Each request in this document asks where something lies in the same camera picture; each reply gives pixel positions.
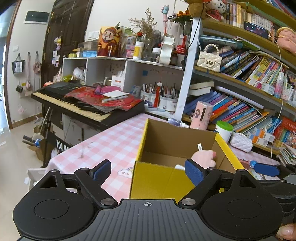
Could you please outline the person's hand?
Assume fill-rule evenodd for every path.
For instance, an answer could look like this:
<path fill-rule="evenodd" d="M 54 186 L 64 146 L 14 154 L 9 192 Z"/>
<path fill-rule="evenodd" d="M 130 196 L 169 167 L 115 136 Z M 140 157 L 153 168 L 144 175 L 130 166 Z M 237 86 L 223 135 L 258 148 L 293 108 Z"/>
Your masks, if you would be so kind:
<path fill-rule="evenodd" d="M 296 224 L 291 223 L 281 226 L 276 236 L 280 240 L 296 240 Z"/>

